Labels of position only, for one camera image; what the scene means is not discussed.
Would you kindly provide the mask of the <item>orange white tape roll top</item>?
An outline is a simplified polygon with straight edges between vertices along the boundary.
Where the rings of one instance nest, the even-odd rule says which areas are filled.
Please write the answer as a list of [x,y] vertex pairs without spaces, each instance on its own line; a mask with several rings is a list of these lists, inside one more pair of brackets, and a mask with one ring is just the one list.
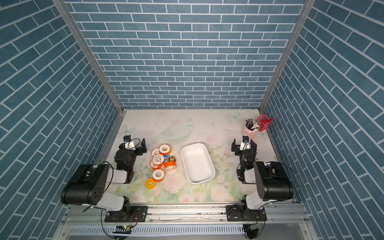
[[163,145],[159,146],[159,152],[161,155],[166,156],[166,155],[171,154],[172,149],[171,149],[170,145],[163,144]]

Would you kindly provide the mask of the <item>orange white sealing tape roll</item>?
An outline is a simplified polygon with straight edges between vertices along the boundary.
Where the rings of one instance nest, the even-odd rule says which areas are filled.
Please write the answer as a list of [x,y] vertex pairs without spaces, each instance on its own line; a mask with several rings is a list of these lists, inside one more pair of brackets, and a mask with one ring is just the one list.
[[156,169],[152,173],[152,179],[154,182],[162,182],[165,177],[165,172],[162,169]]

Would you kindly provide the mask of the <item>white plastic storage box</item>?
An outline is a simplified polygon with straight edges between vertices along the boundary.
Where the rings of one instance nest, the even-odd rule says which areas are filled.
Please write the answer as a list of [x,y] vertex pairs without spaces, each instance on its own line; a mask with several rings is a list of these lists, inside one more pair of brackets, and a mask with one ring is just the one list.
[[183,147],[181,156],[188,181],[199,185],[212,180],[216,170],[207,147],[202,143],[195,143]]

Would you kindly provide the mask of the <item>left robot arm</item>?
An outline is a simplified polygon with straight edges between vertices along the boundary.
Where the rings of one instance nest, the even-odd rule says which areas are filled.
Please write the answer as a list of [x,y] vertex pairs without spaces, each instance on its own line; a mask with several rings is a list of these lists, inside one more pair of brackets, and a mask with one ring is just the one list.
[[111,185],[129,184],[134,177],[136,158],[147,152],[146,140],[127,135],[119,145],[114,161],[116,166],[104,161],[99,165],[80,165],[61,193],[64,205],[86,205],[120,215],[129,215],[131,206],[127,197],[117,196],[108,188]]

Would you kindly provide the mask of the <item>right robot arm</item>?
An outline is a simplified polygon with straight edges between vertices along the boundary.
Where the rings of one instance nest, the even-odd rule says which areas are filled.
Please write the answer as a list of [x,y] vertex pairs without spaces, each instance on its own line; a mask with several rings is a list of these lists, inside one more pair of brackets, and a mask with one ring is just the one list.
[[242,184],[256,185],[257,190],[242,200],[245,211],[259,211],[265,206],[291,200],[294,188],[284,167],[279,162],[262,162],[256,159],[257,144],[244,136],[238,145],[232,142],[231,151],[240,158],[236,169]]

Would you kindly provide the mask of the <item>black yellow tape roll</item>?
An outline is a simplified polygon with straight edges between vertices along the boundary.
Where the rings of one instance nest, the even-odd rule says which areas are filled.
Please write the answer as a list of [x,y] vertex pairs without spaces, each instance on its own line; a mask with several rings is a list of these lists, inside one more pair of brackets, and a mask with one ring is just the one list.
[[176,162],[176,158],[174,156],[169,156],[168,162]]

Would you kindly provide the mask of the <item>pink metal pen bucket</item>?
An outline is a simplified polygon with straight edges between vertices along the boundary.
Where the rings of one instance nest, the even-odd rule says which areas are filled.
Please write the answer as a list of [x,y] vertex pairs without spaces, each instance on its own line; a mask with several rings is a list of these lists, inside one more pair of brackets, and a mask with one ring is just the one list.
[[245,127],[243,129],[243,132],[242,132],[242,135],[243,136],[248,136],[250,140],[253,140],[256,137],[258,131],[259,130],[257,128],[250,130],[250,129],[247,128],[247,125],[245,125]]

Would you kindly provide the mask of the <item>pens in bucket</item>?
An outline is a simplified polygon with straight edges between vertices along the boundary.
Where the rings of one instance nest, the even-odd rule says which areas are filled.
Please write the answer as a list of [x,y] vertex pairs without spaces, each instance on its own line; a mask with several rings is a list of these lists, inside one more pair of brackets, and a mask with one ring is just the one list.
[[254,121],[252,119],[248,119],[246,120],[246,128],[249,130],[249,131],[255,131],[255,130],[259,130],[261,127],[261,123],[260,121]]

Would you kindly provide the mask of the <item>magenta plastic basket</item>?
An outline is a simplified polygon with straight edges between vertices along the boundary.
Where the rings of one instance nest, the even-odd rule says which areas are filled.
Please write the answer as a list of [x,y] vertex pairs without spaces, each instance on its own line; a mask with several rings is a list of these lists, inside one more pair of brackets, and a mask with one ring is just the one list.
[[257,120],[259,122],[259,132],[265,131],[269,125],[274,121],[274,119],[270,119],[267,115],[261,115],[257,117]]

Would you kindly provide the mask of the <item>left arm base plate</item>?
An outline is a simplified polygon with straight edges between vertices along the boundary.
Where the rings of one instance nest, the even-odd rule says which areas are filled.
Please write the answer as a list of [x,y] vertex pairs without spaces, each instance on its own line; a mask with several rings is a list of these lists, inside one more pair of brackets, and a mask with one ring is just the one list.
[[117,212],[108,212],[105,223],[143,223],[147,213],[148,206],[130,206],[128,212],[125,208]]

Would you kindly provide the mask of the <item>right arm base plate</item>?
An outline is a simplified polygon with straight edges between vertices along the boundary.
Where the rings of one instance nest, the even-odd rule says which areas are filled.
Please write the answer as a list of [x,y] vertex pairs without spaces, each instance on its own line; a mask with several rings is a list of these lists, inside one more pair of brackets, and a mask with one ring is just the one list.
[[265,222],[267,216],[264,210],[249,210],[240,205],[227,205],[228,222]]

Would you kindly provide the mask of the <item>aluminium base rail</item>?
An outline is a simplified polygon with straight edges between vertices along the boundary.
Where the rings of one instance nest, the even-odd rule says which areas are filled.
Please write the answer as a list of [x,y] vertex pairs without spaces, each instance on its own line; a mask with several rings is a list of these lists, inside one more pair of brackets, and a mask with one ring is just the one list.
[[264,207],[257,216],[257,220],[251,220],[250,217],[243,217],[240,207],[228,209],[230,203],[221,204],[146,204],[147,211],[139,210],[134,215],[139,220],[130,220],[122,222],[125,224],[307,224],[310,218],[303,204],[291,202],[278,202]]

